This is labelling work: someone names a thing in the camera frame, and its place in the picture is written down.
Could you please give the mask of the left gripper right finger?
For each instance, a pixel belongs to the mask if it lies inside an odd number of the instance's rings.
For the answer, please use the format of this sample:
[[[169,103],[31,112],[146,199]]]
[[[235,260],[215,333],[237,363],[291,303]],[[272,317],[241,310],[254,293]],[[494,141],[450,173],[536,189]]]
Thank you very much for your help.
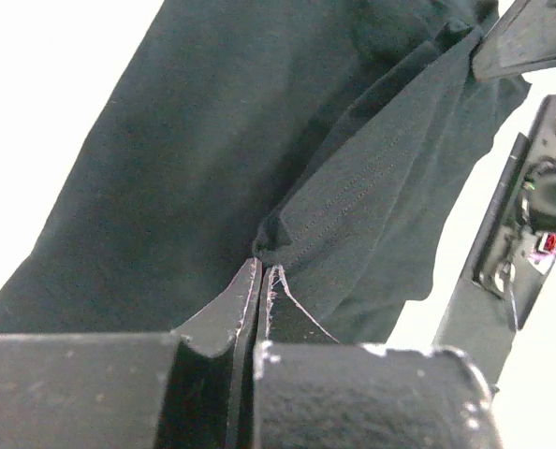
[[[340,344],[293,297],[280,266],[259,300],[255,448],[497,448],[490,386],[451,346]]]

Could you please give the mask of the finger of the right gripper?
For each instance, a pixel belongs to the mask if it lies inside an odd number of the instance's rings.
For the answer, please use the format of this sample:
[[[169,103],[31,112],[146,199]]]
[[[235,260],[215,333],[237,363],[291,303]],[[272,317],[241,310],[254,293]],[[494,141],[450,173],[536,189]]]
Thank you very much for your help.
[[[477,80],[556,68],[556,1],[514,2],[482,40],[472,60]]]

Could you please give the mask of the black t shirt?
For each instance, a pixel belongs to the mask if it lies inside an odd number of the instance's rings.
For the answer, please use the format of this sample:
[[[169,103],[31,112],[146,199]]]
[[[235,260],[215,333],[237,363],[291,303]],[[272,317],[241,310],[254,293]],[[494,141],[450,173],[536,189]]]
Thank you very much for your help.
[[[336,340],[387,340],[529,93],[472,74],[497,18],[494,1],[165,2],[0,290],[0,333],[170,330],[255,257]]]

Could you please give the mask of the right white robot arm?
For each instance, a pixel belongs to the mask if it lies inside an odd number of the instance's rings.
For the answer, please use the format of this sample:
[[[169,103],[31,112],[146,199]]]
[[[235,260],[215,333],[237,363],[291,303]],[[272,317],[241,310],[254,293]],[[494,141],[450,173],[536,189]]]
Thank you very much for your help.
[[[477,47],[472,70],[480,81],[556,68],[556,1],[515,1]],[[529,164],[522,194],[524,222],[556,233],[556,167]]]

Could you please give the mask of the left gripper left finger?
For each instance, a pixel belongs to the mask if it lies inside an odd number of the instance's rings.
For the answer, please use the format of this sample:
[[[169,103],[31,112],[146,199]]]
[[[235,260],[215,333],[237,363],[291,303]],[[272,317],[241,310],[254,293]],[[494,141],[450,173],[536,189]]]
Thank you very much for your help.
[[[0,335],[0,448],[246,448],[263,269],[168,332]]]

